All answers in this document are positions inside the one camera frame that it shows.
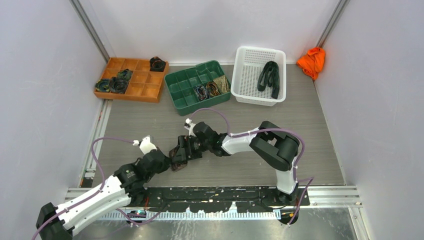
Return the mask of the brown paisley tie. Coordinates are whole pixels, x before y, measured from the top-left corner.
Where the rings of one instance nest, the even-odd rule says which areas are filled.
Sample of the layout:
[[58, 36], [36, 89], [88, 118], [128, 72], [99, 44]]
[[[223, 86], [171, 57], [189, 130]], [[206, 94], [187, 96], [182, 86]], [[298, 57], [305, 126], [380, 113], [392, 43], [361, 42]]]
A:
[[188, 160], [177, 160], [176, 155], [178, 149], [178, 147], [175, 147], [169, 151], [169, 158], [171, 159], [170, 168], [173, 172], [180, 171], [188, 165]]

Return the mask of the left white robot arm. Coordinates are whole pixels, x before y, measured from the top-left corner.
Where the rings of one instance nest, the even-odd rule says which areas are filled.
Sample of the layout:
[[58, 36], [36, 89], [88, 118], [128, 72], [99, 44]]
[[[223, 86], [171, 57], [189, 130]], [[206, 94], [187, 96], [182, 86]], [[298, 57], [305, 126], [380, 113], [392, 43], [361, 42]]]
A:
[[146, 200], [144, 187], [155, 174], [166, 171], [171, 159], [153, 149], [135, 162], [122, 165], [105, 181], [68, 202], [45, 204], [39, 212], [36, 236], [43, 240], [71, 240], [103, 215]]

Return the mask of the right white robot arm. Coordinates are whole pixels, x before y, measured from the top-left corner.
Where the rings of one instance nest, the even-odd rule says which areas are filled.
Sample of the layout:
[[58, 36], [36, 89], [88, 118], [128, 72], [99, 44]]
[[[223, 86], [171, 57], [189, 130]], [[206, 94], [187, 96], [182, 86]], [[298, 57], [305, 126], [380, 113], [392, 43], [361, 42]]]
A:
[[295, 177], [295, 163], [300, 140], [293, 134], [282, 131], [270, 121], [263, 121], [259, 127], [235, 135], [217, 133], [204, 122], [194, 124], [187, 121], [184, 127], [188, 134], [180, 135], [176, 147], [169, 152], [173, 171], [190, 160], [200, 159], [206, 151], [217, 157], [255, 152], [275, 169], [279, 202], [288, 206], [297, 199], [299, 184]]

